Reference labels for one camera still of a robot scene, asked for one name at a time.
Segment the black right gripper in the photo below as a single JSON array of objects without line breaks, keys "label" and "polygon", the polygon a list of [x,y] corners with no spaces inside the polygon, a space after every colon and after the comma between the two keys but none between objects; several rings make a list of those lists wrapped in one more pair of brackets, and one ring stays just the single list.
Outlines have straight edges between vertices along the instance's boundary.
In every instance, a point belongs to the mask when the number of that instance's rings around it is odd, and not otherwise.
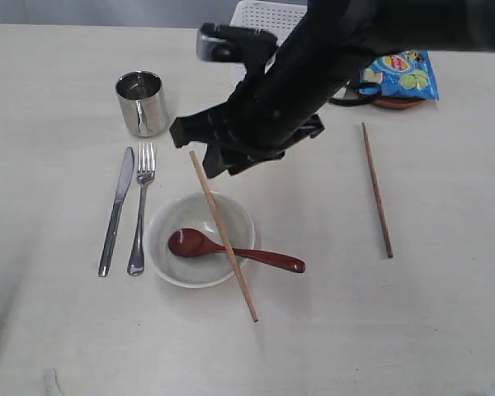
[{"label": "black right gripper", "polygon": [[215,178],[282,158],[289,146],[320,133],[313,114],[374,58],[366,32],[377,11],[376,1],[311,1],[280,45],[268,31],[202,25],[199,57],[241,63],[246,75],[225,103],[173,121],[175,147],[206,144],[202,166]]}]

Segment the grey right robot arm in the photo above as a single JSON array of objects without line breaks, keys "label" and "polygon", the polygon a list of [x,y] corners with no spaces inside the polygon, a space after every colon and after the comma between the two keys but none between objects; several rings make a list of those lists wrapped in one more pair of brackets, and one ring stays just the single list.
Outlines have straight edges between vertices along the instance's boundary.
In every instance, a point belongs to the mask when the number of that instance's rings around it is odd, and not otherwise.
[{"label": "grey right robot arm", "polygon": [[354,74],[404,50],[495,53],[495,1],[311,1],[283,41],[205,23],[198,57],[242,64],[246,73],[226,102],[177,117],[173,143],[205,144],[210,178],[281,159],[323,131],[318,109]]}]

